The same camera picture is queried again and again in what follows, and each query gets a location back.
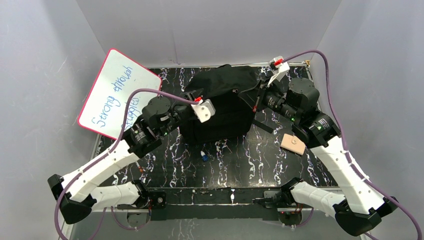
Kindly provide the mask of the black student backpack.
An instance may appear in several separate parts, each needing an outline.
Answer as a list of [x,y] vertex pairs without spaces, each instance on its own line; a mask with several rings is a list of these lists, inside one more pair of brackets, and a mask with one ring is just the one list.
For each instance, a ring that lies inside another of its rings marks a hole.
[[179,132],[188,144],[204,144],[222,139],[233,139],[246,135],[252,125],[268,133],[273,129],[255,120],[256,111],[238,97],[238,93],[254,89],[260,81],[251,66],[225,64],[194,75],[185,86],[185,92],[200,93],[210,99],[215,114],[201,123],[189,120],[179,127]]

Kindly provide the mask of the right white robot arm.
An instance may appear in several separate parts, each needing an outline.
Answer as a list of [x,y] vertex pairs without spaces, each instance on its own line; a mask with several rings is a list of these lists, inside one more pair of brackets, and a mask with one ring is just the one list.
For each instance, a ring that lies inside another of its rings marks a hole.
[[254,204],[266,208],[305,204],[333,217],[351,236],[372,230],[396,209],[392,200],[367,184],[368,178],[344,149],[335,121],[319,110],[320,93],[309,79],[292,79],[286,92],[274,84],[259,83],[238,95],[253,110],[267,107],[288,119],[294,136],[319,158],[341,189],[337,194],[295,177],[279,192],[254,199]]

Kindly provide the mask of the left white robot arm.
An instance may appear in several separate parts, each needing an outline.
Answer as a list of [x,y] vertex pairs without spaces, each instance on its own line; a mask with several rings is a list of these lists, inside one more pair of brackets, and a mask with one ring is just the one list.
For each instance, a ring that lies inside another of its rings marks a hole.
[[150,193],[140,180],[112,186],[101,184],[158,148],[164,136],[197,116],[196,109],[202,110],[203,106],[188,100],[171,104],[163,96],[152,98],[113,145],[77,170],[48,178],[56,199],[55,213],[61,213],[67,224],[75,224],[93,210],[119,205],[143,209],[155,205],[158,193]]

